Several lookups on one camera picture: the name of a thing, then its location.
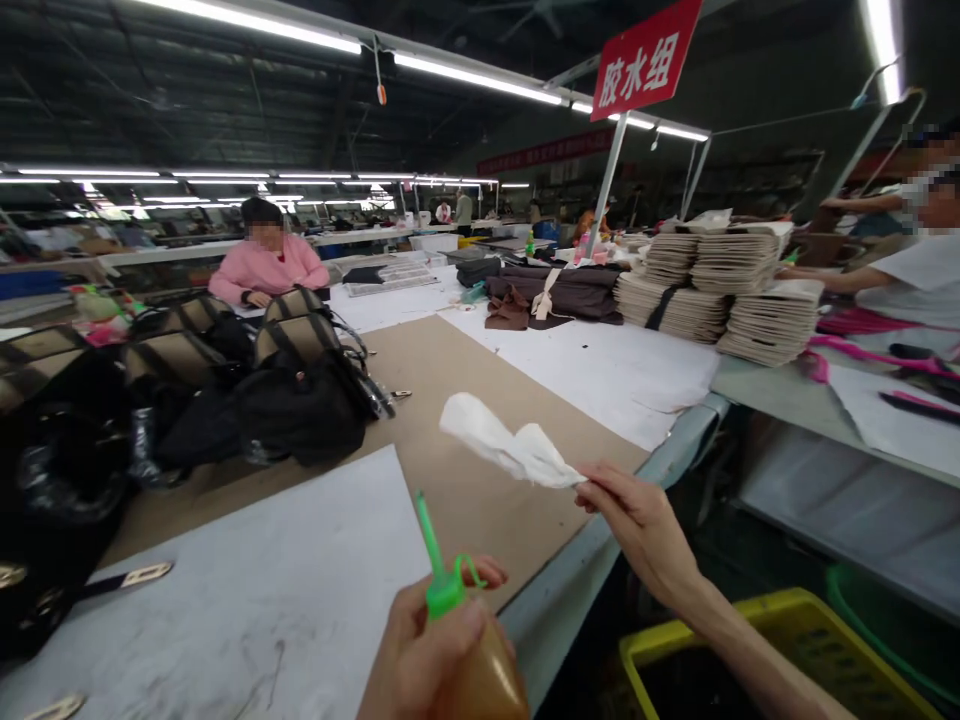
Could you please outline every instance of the red banner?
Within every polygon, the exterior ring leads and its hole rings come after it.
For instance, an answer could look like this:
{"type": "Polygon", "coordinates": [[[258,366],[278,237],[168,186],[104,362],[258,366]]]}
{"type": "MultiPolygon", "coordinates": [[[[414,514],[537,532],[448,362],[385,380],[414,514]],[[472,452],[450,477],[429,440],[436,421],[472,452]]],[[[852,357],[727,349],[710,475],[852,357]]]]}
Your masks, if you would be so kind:
{"type": "Polygon", "coordinates": [[[603,46],[593,121],[673,97],[703,0],[680,0],[603,46]]]}
{"type": "Polygon", "coordinates": [[[526,150],[517,150],[506,155],[481,160],[477,163],[477,175],[487,177],[507,170],[519,170],[532,165],[560,162],[561,160],[570,160],[575,157],[603,152],[609,150],[613,145],[615,129],[614,127],[608,127],[602,130],[591,130],[582,135],[573,135],[526,150]]]}

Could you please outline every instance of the metal pole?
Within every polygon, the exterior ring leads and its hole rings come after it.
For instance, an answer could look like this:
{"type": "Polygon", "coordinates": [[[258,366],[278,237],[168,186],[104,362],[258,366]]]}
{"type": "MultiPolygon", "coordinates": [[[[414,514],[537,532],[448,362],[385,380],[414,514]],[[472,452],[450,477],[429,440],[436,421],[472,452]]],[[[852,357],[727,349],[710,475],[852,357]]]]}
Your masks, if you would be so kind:
{"type": "Polygon", "coordinates": [[[623,145],[623,136],[627,131],[627,115],[629,113],[620,113],[620,119],[617,120],[617,129],[613,133],[613,144],[610,146],[610,156],[607,158],[607,169],[603,173],[603,183],[600,185],[600,197],[597,198],[597,210],[594,214],[593,227],[590,228],[590,242],[587,243],[587,254],[585,257],[593,258],[593,246],[597,244],[597,236],[600,234],[600,221],[603,219],[603,209],[607,205],[607,198],[610,196],[610,186],[613,184],[613,173],[617,169],[617,160],[620,158],[620,146],[623,145]]]}
{"type": "Polygon", "coordinates": [[[860,163],[860,160],[863,158],[864,153],[870,147],[870,144],[873,142],[873,139],[877,136],[877,133],[880,132],[880,128],[883,127],[883,123],[886,122],[887,116],[890,114],[890,110],[893,108],[893,105],[885,106],[874,119],[873,124],[870,126],[870,129],[867,130],[867,134],[863,136],[863,140],[860,141],[860,145],[857,147],[856,152],[850,158],[850,162],[847,163],[847,166],[843,169],[843,172],[840,173],[840,176],[837,178],[837,181],[834,183],[833,188],[830,190],[830,194],[827,197],[836,197],[840,194],[840,190],[843,189],[843,184],[847,181],[847,178],[850,177],[850,174],[856,169],[857,165],[860,163]]]}
{"type": "Polygon", "coordinates": [[[693,195],[697,192],[697,185],[700,183],[700,175],[703,173],[703,166],[707,162],[707,155],[710,152],[710,146],[713,144],[713,136],[707,138],[707,142],[703,144],[703,150],[700,151],[700,162],[697,164],[697,171],[693,174],[693,182],[690,183],[690,192],[687,195],[686,201],[684,202],[683,208],[680,212],[680,219],[686,222],[687,212],[690,210],[690,205],[693,204],[693,195]]]}

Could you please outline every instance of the worker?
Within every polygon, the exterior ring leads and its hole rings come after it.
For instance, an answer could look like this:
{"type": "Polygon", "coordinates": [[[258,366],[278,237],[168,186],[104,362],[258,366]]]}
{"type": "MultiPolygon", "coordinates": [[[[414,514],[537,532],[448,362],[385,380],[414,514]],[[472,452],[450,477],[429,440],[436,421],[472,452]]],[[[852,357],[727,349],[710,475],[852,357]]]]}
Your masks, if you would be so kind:
{"type": "Polygon", "coordinates": [[[434,213],[434,216],[437,218],[437,222],[441,225],[449,225],[453,220],[453,211],[450,209],[450,204],[447,202],[446,198],[441,198],[440,204],[437,206],[437,211],[434,213]]]}
{"type": "Polygon", "coordinates": [[[783,279],[819,280],[829,292],[856,296],[856,308],[818,328],[855,336],[865,348],[893,343],[933,350],[945,359],[960,347],[960,171],[935,178],[919,209],[921,242],[851,273],[792,269],[783,279]]]}
{"type": "Polygon", "coordinates": [[[820,207],[865,215],[904,212],[906,224],[915,229],[930,183],[960,162],[960,116],[916,135],[908,145],[917,151],[917,172],[899,190],[869,198],[827,198],[820,207]]]}
{"type": "MultiPolygon", "coordinates": [[[[589,233],[590,228],[593,227],[594,220],[597,217],[597,214],[594,212],[593,208],[597,206],[596,202],[592,203],[587,210],[584,211],[583,215],[580,216],[580,222],[577,223],[576,230],[573,231],[573,240],[574,242],[579,242],[580,238],[583,237],[584,233],[589,233]]],[[[610,201],[607,200],[606,205],[603,207],[603,217],[600,218],[600,232],[610,234],[610,226],[607,225],[607,213],[610,211],[610,201]]]]}
{"type": "Polygon", "coordinates": [[[275,295],[297,285],[316,290],[330,273],[314,249],[298,235],[287,235],[276,205],[252,197],[240,206],[247,239],[232,248],[210,278],[210,292],[234,305],[265,308],[275,295]]]}
{"type": "MultiPolygon", "coordinates": [[[[588,513],[603,515],[651,594],[726,663],[764,716],[853,720],[853,715],[777,652],[700,574],[659,486],[607,463],[577,469],[587,481],[576,487],[576,504],[588,513]]],[[[478,575],[488,588],[507,582],[507,573],[491,558],[475,560],[478,575]]],[[[481,602],[472,600],[426,626],[430,580],[425,578],[397,594],[357,720],[451,720],[436,714],[437,698],[480,643],[486,624],[496,620],[481,602]]]]}
{"type": "Polygon", "coordinates": [[[470,237],[470,222],[473,219],[473,200],[463,188],[457,190],[457,234],[470,237]]]}

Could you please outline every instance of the yellow crate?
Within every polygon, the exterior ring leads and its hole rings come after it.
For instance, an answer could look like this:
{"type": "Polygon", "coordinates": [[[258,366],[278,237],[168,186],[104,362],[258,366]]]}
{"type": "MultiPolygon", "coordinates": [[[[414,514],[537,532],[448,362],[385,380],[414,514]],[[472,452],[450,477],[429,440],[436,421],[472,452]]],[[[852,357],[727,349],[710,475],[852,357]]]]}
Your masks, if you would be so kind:
{"type": "MultiPolygon", "coordinates": [[[[859,718],[943,720],[829,607],[794,588],[736,603],[734,607],[771,645],[859,718]]],[[[679,620],[620,641],[620,659],[647,720],[659,720],[637,668],[703,645],[679,620]]]]}

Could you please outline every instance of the green nozzle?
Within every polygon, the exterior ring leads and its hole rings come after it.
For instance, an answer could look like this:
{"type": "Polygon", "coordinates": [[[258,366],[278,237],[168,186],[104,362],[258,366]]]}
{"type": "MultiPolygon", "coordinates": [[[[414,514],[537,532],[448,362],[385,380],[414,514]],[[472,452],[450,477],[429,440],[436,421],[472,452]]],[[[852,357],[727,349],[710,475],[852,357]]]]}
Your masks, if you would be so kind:
{"type": "Polygon", "coordinates": [[[420,529],[423,531],[423,541],[427,545],[427,554],[430,556],[430,566],[433,569],[433,582],[427,588],[427,613],[430,620],[443,617],[467,599],[467,588],[463,582],[463,561],[466,560],[473,573],[473,581],[477,587],[486,585],[477,574],[473,560],[469,555],[458,555],[453,564],[453,572],[443,565],[443,553],[440,552],[440,543],[430,522],[430,513],[427,512],[427,501],[423,492],[417,492],[417,514],[420,516],[420,529]]]}

